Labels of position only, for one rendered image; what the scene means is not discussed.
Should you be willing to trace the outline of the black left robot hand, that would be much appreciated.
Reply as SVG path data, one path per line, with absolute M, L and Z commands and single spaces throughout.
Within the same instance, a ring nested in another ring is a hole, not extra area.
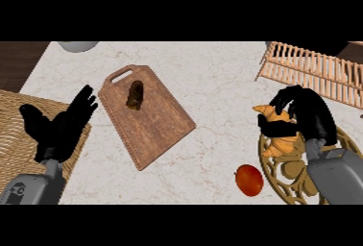
M 34 160 L 58 160 L 65 162 L 74 153 L 83 130 L 98 108 L 94 88 L 85 86 L 79 92 L 67 111 L 63 111 L 54 120 L 30 104 L 20 106 L 24 119 L 24 129 L 37 141 Z

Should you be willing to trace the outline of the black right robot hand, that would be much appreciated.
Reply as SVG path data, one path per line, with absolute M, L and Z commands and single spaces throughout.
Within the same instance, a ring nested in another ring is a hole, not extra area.
M 276 113 L 290 106 L 290 117 L 297 118 L 296 123 L 269 123 L 263 114 L 259 114 L 259 127 L 265 136 L 271 137 L 278 131 L 288 134 L 302 133 L 305 140 L 325 139 L 325 145 L 338 143 L 338 131 L 333 113 L 319 94 L 302 86 L 288 86 L 275 95 L 271 105 Z

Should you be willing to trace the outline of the golden croissant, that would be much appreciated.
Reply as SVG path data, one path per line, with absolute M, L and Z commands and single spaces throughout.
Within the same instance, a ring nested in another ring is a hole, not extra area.
M 269 123 L 296 123 L 296 120 L 290 117 L 290 113 L 287 111 L 276 113 L 275 106 L 272 105 L 254 106 L 253 110 L 266 116 Z M 268 158 L 282 157 L 294 151 L 294 143 L 299 140 L 299 134 L 288 134 L 278 131 L 271 136 L 271 140 L 272 142 L 263 152 L 263 156 Z

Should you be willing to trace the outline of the pale wooden slatted shelf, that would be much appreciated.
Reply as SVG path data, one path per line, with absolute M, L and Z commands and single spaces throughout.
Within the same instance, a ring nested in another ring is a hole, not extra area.
M 257 78 L 310 88 L 322 97 L 363 110 L 363 64 L 274 41 Z

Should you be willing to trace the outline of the gold openwork placemat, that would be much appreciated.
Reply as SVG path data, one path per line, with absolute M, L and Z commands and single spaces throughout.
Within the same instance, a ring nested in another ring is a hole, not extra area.
M 305 138 L 299 135 L 294 142 L 294 151 L 282 157 L 265 157 L 263 152 L 272 140 L 260 135 L 259 156 L 265 171 L 265 176 L 272 185 L 272 189 L 288 205 L 319 204 L 328 205 L 330 202 L 319 194 L 307 172 L 307 153 Z

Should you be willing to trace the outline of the woven wicker mat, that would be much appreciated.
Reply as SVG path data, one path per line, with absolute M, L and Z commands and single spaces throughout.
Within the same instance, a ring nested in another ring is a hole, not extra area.
M 45 174 L 46 167 L 34 160 L 37 141 L 24 129 L 20 106 L 33 105 L 51 120 L 68 104 L 0 89 L 0 192 L 20 174 Z

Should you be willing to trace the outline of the brown wooden cutting board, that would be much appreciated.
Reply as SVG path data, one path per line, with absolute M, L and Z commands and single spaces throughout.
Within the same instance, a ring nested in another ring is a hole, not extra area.
M 127 107 L 132 84 L 144 84 L 141 110 Z M 98 92 L 102 106 L 138 170 L 144 170 L 197 128 L 197 123 L 148 65 L 130 64 L 105 79 Z

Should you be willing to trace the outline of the dark brown food piece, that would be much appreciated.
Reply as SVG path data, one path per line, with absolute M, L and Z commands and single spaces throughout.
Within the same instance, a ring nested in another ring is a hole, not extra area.
M 144 83 L 141 81 L 135 81 L 129 89 L 127 107 L 132 110 L 139 111 L 142 102 L 144 102 Z

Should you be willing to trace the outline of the dark brown wooden panel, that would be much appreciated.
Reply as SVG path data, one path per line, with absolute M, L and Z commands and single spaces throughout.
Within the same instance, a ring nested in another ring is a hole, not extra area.
M 48 41 L 0 41 L 0 89 L 20 92 L 49 45 Z

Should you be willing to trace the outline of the red orange fruit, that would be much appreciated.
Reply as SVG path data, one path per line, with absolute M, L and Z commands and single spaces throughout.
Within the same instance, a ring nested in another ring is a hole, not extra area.
M 265 180 L 260 170 L 250 164 L 244 164 L 237 169 L 237 186 L 241 192 L 254 197 L 260 194 L 265 186 Z

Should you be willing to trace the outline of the grey bowl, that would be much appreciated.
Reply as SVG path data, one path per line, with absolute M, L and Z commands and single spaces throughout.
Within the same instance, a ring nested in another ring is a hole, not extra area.
M 58 43 L 63 49 L 71 53 L 89 51 L 98 44 L 96 41 L 61 41 Z

